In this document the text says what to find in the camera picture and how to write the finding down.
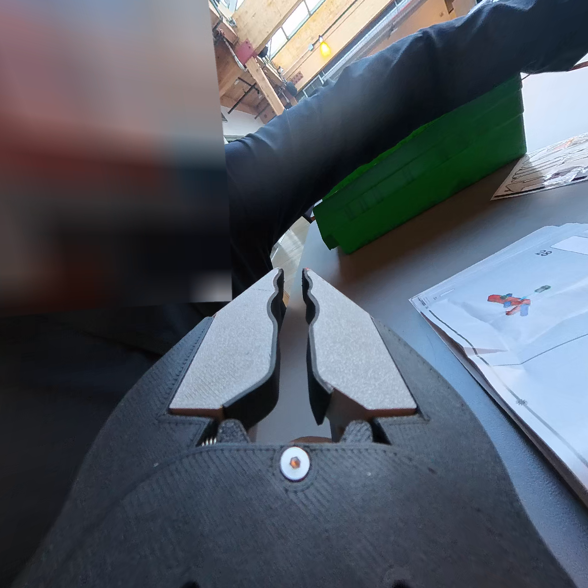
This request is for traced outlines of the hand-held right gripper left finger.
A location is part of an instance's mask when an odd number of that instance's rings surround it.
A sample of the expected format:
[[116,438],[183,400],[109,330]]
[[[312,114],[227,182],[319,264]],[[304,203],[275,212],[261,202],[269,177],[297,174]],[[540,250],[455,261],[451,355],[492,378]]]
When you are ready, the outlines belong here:
[[283,270],[268,274],[213,317],[169,412],[239,420],[246,430],[276,406]]

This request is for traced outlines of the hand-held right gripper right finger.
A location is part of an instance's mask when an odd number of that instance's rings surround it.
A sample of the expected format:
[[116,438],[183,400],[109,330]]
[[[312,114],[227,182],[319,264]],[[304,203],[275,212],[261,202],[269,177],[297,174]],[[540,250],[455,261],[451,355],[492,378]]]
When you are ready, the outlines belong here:
[[307,379],[315,421],[340,439],[354,420],[405,417],[417,403],[371,315],[311,269],[302,273]]

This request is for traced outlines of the white instruction booklet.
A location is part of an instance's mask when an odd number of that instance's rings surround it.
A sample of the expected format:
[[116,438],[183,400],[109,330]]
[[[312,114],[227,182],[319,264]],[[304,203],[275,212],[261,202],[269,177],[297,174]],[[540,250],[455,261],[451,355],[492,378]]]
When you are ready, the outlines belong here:
[[538,229],[410,302],[587,504],[587,224]]

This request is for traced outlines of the person's left forearm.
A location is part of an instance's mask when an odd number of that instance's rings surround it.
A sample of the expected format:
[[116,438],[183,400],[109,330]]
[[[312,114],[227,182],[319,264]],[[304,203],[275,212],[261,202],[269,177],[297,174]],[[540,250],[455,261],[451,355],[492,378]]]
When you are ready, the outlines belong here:
[[272,268],[275,242],[359,166],[522,72],[587,54],[587,1],[483,1],[347,66],[337,81],[224,147],[232,293]]

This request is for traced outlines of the person's dark clothing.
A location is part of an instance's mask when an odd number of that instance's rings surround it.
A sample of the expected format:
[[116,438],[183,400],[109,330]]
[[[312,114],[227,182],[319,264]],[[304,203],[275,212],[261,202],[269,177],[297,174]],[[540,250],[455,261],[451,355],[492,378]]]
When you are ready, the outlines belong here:
[[1,318],[1,587],[11,585],[53,524],[121,398],[223,305]]

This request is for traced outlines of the green plastic bin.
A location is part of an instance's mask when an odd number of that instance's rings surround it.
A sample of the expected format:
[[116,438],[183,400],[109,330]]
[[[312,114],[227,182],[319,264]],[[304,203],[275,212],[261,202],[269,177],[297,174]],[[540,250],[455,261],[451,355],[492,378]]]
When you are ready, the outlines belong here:
[[329,249],[350,254],[526,152],[516,75],[357,168],[313,208]]

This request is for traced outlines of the printed cardboard sheet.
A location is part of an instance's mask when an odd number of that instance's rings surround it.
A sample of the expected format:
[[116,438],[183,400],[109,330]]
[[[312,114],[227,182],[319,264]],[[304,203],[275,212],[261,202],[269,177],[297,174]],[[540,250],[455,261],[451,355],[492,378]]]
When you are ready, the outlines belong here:
[[587,180],[587,134],[526,154],[492,196],[493,201]]

